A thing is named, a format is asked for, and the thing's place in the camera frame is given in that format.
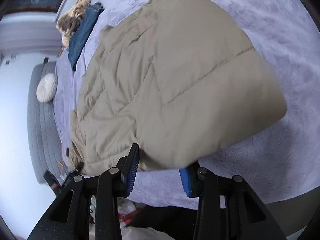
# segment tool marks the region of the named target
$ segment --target denim pants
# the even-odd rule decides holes
[[[85,9],[85,17],[83,22],[80,24],[75,34],[73,34],[70,38],[68,58],[73,71],[76,71],[77,61],[80,57],[82,49],[87,42],[100,13],[102,13],[103,10],[104,9],[99,2],[88,6]]]

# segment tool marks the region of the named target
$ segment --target tan fluffy fabric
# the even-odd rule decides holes
[[[77,0],[72,7],[62,14],[57,21],[57,30],[63,34],[62,45],[69,48],[71,36],[79,28],[85,16],[85,8],[90,5],[90,0]]]
[[[104,28],[71,112],[70,166],[99,175],[145,150],[141,169],[181,168],[286,113],[274,74],[209,0],[150,0]]]

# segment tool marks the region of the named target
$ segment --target bed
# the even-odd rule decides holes
[[[117,25],[148,0],[92,3],[97,1],[105,10],[81,53],[76,72],[71,71],[67,51],[57,60],[54,70],[59,81],[53,109],[61,140],[55,138],[57,145],[61,143],[64,162],[70,144],[69,113],[76,106],[82,76],[97,48],[99,31],[105,25]],[[273,67],[288,103],[288,113],[269,129],[201,159],[201,165],[220,176],[242,175],[265,203],[292,199],[317,188],[320,34],[315,23],[299,0],[212,1],[234,18]],[[130,198],[153,206],[197,207],[196,199],[185,196],[177,170],[138,173]]]

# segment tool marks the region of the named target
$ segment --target round pillow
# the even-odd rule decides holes
[[[48,73],[39,82],[37,87],[37,99],[41,103],[47,103],[52,98],[57,91],[58,79],[54,73]]]

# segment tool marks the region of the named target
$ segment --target metal screw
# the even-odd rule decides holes
[[[119,169],[116,168],[116,167],[113,167],[113,168],[111,168],[111,169],[109,170],[109,172],[110,172],[111,174],[116,174],[116,173],[119,172]]]
[[[77,176],[75,176],[75,177],[73,178],[73,180],[74,180],[75,182],[80,182],[80,181],[82,180],[82,176],[81,176],[81,175],[77,175]]]
[[[233,179],[235,180],[235,182],[242,182],[243,181],[242,177],[239,175],[234,176]]]
[[[198,169],[198,172],[199,172],[200,174],[206,174],[206,173],[207,173],[207,169],[206,169],[206,168],[199,168],[199,169]]]

